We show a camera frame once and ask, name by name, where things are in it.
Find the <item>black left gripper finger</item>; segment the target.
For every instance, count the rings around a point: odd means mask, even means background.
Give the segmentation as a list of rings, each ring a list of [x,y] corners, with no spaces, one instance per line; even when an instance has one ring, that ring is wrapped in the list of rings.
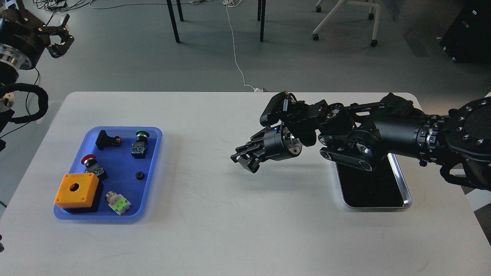
[[[53,58],[64,56],[69,47],[75,41],[75,38],[70,35],[69,27],[67,26],[69,14],[66,14],[59,26],[42,26],[38,28],[38,36],[41,38],[43,46],[48,50]],[[52,43],[51,37],[58,36],[60,43]]]
[[[22,0],[1,0],[4,10],[1,12],[1,19],[4,20],[26,20],[27,10]]]

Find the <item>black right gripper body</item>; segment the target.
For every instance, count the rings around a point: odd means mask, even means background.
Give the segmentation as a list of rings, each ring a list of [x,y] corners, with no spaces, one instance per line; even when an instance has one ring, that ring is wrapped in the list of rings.
[[[251,155],[263,161],[294,158],[302,151],[302,143],[287,127],[265,127],[251,137],[251,142],[260,146]]]

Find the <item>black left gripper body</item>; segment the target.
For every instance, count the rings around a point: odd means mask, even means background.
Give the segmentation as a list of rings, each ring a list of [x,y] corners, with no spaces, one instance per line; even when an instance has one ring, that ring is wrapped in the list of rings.
[[[44,48],[50,44],[46,42],[45,35],[39,34],[39,28],[44,22],[27,11],[27,16],[22,17],[19,10],[4,10],[1,13],[1,44],[11,46],[29,59],[28,65],[21,66],[22,70],[34,68]]]

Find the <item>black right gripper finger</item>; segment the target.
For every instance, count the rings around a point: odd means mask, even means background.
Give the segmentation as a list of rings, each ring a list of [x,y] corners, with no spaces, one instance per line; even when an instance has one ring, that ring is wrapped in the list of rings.
[[[264,151],[243,151],[231,155],[230,158],[234,163],[239,163],[243,168],[251,173],[256,173],[260,167],[260,163],[270,159],[270,157],[266,156]]]
[[[265,143],[264,138],[259,137],[252,139],[245,145],[237,147],[235,149],[236,155],[249,155],[249,156],[265,156]]]

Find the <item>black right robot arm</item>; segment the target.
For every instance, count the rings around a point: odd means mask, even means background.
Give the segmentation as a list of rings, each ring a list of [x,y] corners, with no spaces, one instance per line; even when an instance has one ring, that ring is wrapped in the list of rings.
[[[263,129],[237,147],[231,160],[256,173],[260,163],[294,158],[320,141],[330,161],[372,172],[389,154],[435,163],[451,184],[490,190],[490,98],[447,115],[426,115],[413,102],[388,93],[375,103],[309,105],[277,93],[260,117]]]

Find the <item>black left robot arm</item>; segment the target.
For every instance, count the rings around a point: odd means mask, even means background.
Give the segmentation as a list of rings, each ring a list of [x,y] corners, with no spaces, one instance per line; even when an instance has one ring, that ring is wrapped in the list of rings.
[[[65,15],[59,24],[49,26],[26,9],[21,0],[6,0],[1,11],[1,129],[9,123],[27,124],[41,119],[48,111],[48,93],[37,84],[18,82],[20,70],[35,69],[43,52],[61,58],[75,38],[67,25],[70,16]],[[38,111],[23,117],[15,117],[14,93],[26,92],[37,97]]]

